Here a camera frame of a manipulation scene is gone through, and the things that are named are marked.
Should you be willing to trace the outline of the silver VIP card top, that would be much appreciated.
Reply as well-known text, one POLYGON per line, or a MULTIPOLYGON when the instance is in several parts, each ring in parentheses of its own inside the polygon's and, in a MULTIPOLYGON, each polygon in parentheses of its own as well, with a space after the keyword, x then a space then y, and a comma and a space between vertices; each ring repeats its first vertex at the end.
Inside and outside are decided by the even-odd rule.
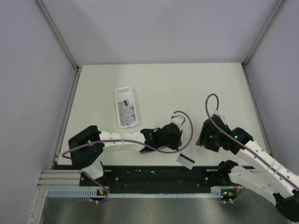
POLYGON ((192 170, 195 164, 195 161, 193 159, 187 157, 184 154, 180 154, 176 161, 189 170, 192 170))

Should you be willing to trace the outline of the white plastic basket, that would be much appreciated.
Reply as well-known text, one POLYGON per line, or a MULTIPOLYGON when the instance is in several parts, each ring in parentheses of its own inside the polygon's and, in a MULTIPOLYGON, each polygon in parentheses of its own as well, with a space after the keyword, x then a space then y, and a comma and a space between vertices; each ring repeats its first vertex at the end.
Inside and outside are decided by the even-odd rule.
POLYGON ((131 87, 115 89, 114 99, 120 128, 134 127, 138 124, 135 99, 131 87))

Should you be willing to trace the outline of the blue leather card holder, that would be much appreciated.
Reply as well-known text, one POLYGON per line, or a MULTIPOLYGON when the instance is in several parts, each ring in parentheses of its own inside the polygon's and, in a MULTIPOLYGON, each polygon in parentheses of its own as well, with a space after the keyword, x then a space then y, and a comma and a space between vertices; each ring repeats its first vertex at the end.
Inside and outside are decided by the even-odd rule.
POLYGON ((163 154, 170 154, 170 152, 163 151, 166 147, 159 147, 158 149, 155 148, 149 148, 149 147, 144 147, 139 153, 140 154, 146 154, 146 153, 151 153, 151 152, 160 152, 163 154))

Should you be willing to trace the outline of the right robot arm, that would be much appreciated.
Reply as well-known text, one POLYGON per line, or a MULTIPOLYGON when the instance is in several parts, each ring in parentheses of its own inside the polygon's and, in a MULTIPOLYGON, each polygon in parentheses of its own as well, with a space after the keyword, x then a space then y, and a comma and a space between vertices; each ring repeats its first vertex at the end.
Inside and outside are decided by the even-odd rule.
POLYGON ((250 189, 271 202, 283 217, 298 222, 298 175, 263 150, 249 133, 239 127, 231 130, 220 116, 213 115, 204 121, 196 145, 214 152, 223 148, 250 164, 254 170, 232 160, 222 161, 218 166, 219 181, 250 189))

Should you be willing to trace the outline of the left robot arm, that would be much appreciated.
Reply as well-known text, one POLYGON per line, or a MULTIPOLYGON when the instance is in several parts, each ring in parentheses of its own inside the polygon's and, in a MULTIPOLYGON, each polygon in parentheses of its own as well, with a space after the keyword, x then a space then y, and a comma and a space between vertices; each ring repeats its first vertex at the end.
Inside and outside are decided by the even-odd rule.
POLYGON ((163 148, 178 150, 182 145, 181 135, 181 127, 174 123, 133 133, 109 133, 89 126, 69 139, 70 160, 74 168, 87 173, 94 184, 101 185, 106 179, 99 159, 103 152, 130 150, 145 154, 163 148))

